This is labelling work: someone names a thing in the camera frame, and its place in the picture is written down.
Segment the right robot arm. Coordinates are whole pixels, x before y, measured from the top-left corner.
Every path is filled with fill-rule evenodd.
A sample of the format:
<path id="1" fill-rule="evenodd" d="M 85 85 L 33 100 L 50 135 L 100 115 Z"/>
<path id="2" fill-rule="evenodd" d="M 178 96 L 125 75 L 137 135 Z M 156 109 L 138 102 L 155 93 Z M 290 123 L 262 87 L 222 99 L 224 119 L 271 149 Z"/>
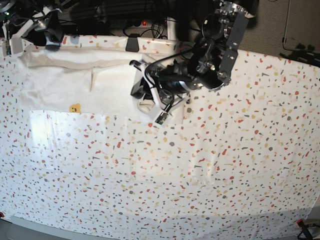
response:
<path id="1" fill-rule="evenodd" d="M 60 45 L 64 33 L 54 0 L 2 0 L 0 2 L 0 38 L 3 55 L 24 51 L 23 40 L 37 47 Z"/>

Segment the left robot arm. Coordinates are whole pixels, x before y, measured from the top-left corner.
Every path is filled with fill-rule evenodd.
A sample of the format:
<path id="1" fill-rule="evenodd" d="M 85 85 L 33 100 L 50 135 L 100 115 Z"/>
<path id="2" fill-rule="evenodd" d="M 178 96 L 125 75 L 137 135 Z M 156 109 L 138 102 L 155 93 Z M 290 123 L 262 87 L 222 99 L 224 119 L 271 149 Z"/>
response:
<path id="1" fill-rule="evenodd" d="M 160 126 L 179 117 L 190 102 L 192 91 L 205 87 L 218 91 L 231 82 L 238 49 L 251 18 L 258 11 L 257 0 L 220 0 L 214 13 L 202 24 L 202 39 L 191 48 L 146 62 L 129 64 L 142 74 L 130 95 L 138 116 Z"/>

